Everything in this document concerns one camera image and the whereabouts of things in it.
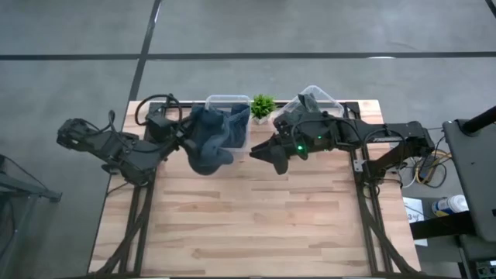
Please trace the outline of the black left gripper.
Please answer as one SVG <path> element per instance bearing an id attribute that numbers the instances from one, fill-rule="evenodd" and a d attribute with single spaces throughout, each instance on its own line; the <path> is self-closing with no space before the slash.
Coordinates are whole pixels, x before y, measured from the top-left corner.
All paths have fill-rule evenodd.
<path id="1" fill-rule="evenodd" d="M 162 143 L 171 135 L 181 124 L 181 120 L 168 119 L 160 113 L 148 115 L 148 131 L 150 138 L 156 143 Z M 179 139 L 179 146 L 182 147 L 189 157 L 198 157 L 198 146 L 194 140 L 181 137 Z"/>

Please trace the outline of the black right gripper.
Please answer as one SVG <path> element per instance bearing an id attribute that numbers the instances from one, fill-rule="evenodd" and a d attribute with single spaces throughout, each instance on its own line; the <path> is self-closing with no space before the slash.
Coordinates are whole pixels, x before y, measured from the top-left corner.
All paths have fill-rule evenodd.
<path id="1" fill-rule="evenodd" d="M 308 120 L 310 112 L 282 112 L 274 119 L 274 126 L 278 131 L 276 142 L 272 139 L 264 141 L 252 147 L 250 157 L 272 161 L 277 174 L 285 174 L 288 171 L 288 157 L 308 156 L 308 145 L 305 136 L 299 127 Z"/>

